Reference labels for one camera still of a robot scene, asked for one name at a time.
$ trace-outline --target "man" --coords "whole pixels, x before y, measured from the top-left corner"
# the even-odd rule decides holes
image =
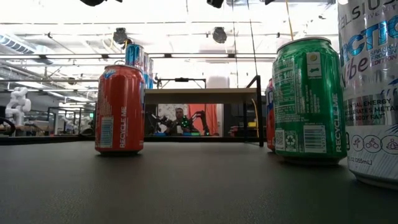
[[[169,134],[169,135],[178,135],[181,133],[178,133],[177,126],[182,125],[182,121],[184,118],[184,110],[182,108],[177,108],[175,109],[175,120],[173,121],[171,127],[167,128],[164,133]],[[189,127],[182,128],[182,131],[185,133],[198,133],[199,131],[192,125],[190,124]]]

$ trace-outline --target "soda can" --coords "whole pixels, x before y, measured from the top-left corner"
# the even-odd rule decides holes
[[[125,61],[126,65],[136,67],[144,73],[144,48],[137,44],[128,44]]]
[[[144,80],[146,88],[149,88],[149,56],[144,53]]]
[[[272,69],[276,153],[299,164],[337,164],[346,138],[339,56],[330,41],[291,41]]]
[[[149,87],[150,89],[154,88],[154,60],[149,59]]]
[[[144,143],[145,83],[141,70],[110,65],[99,78],[95,149],[138,152]]]
[[[398,189],[398,7],[339,2],[348,168],[359,181]]]
[[[267,147],[275,152],[275,115],[274,115],[274,87],[272,86],[272,79],[269,79],[268,86],[266,88],[266,126],[267,126]]]

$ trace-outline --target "white robot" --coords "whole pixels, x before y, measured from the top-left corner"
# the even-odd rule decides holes
[[[24,125],[25,112],[29,112],[32,108],[30,99],[26,98],[26,87],[16,87],[11,92],[11,100],[6,106],[6,118],[14,118],[16,126]]]
[[[84,116],[81,118],[79,134],[87,133],[90,131],[91,121],[92,121],[92,119],[89,116]]]
[[[69,125],[71,128],[73,128],[74,131],[77,131],[78,126],[73,124],[73,121],[70,121],[64,116],[61,116],[61,120],[64,121],[67,125]]]

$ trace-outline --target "can lid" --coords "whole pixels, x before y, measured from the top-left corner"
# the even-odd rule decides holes
[[[107,69],[109,67],[127,67],[127,68],[135,68],[135,69],[141,71],[141,69],[139,69],[139,68],[137,68],[135,66],[130,66],[130,65],[107,65],[107,66],[105,66],[105,69]]]
[[[278,50],[276,50],[276,52],[278,53],[278,51],[279,51],[280,49],[282,49],[282,48],[288,46],[289,44],[293,44],[293,43],[300,42],[300,41],[303,41],[303,40],[325,40],[325,41],[329,42],[329,44],[331,44],[330,40],[327,39],[327,38],[324,38],[324,37],[304,37],[304,38],[301,38],[301,39],[292,40],[292,41],[290,41],[289,43],[286,43],[286,44],[280,46],[280,47],[278,48]]]

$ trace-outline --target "blue soda can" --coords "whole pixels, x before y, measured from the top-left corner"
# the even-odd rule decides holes
[[[145,79],[146,88],[149,88],[148,68],[149,68],[149,56],[148,53],[144,53],[144,79]]]
[[[148,88],[154,88],[154,60],[153,59],[149,59],[148,75],[149,75],[149,87]]]
[[[144,48],[137,44],[129,44],[126,47],[126,65],[133,66],[144,73]]]

